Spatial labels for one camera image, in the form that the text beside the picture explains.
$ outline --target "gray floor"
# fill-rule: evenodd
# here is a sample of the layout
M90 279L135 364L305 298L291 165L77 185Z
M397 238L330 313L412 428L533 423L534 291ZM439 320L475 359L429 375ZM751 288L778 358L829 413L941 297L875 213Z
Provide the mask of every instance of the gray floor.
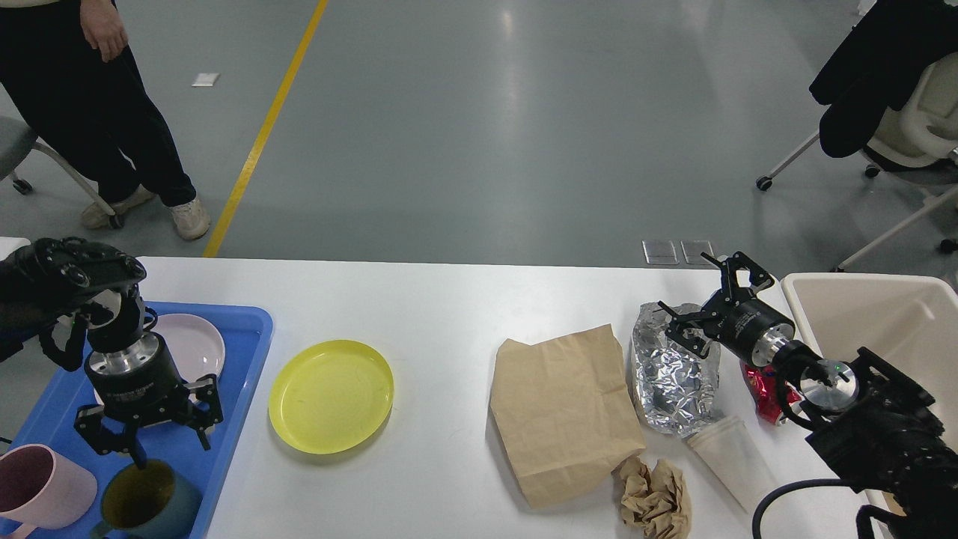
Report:
M864 179L864 158L817 149L754 187L816 129L807 88L856 4L330 0L219 255L643 267L642 240L671 239L744 250L780 275L827 270L922 203L895 176ZM314 7L121 2L214 218ZM210 71L214 88L190 87ZM0 113L15 115L2 93ZM35 155L22 173L37 193L0 184L0 235L136 255L205 246L181 242L158 203L122 231L85 231L61 171ZM955 235L946 208L852 270L953 279L958 263L933 247ZM26 363L0 364L4 411L30 398L8 383Z

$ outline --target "crumpled paper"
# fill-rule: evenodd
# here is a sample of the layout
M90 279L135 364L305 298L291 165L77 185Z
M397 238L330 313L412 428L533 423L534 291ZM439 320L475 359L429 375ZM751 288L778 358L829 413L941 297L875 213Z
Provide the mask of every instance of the crumpled paper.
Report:
M692 501L682 471L659 458L655 469L638 456L629 457L619 468L625 483L622 520L641 527L646 539L685 539L692 531Z
M534 346L506 340L491 393L506 455L533 509L593 490L645 448L609 325Z

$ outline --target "shoe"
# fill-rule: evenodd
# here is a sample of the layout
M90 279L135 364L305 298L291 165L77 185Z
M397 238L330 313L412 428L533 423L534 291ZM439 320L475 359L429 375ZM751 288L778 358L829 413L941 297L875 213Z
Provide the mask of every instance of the shoe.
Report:
M155 196L155 194L147 191L147 189L141 185L137 187L136 191L126 200L112 203L110 207L113 208L113 211L115 211L117 215L123 215L132 208L139 206ZM80 214L80 224L82 224L84 228L91 230L94 228L103 228L110 224L110 217L106 215L103 209L97 204L90 204L83 210L83 213Z
M200 238L210 229L210 214L206 213L199 197L185 204L173 206L170 208L170 212L173 214L176 233L184 240Z

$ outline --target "yellow floor line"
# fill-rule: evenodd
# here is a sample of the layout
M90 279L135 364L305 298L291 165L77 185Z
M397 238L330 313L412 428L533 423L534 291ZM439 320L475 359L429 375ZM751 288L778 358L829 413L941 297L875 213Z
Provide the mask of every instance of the yellow floor line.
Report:
M266 146L266 141L269 140L269 133L272 132L273 125L276 124L276 118L280 115L280 111L283 110L286 95L289 94L289 88L296 79L296 73L299 71L300 64L303 63L303 57L306 55L306 49L309 48L309 43L312 41L312 35L316 32L316 26L319 25L319 19L323 18L323 12L326 10L327 3L329 3L329 0L320 0L319 3L316 4L316 9L312 12L312 17L309 19L309 24L303 33L303 38L300 39L300 44L296 47L296 54L293 55L293 60L289 62L289 67L286 69L285 76L283 76L280 89L276 91L276 97L273 98L273 105L270 106L269 112L266 113L266 119L262 121L260 134L256 136L256 142L253 143L253 148L249 151L249 155L246 156L246 163L243 164L239 178L237 178L237 182L233 186L233 192L230 193L230 198L226 200L226 207L223 208L223 213L219 215L217 226L213 229L209 243L207 243L206 248L203 249L203 256L207 258L214 258L219 253L219 248L222 246L223 239L226 237L226 231L233 221L233 216L236 215L240 200L242 200L242 196L246 192L246 186L249 185L249 179L253 176L253 171L256 170L257 163L260 162L262 149Z

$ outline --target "red snack bag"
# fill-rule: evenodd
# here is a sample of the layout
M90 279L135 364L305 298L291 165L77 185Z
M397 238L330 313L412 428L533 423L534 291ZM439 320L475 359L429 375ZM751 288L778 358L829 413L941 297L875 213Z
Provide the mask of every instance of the red snack bag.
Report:
M779 407L778 399L775 398L775 369L771 365L763 368L748 366L745 363L741 365L741 375L748 385L748 390L755 399L755 412L759 417L772 425L781 425L785 423L785 415L782 408ZM802 400L802 397L794 388L788 388L788 404L792 405Z

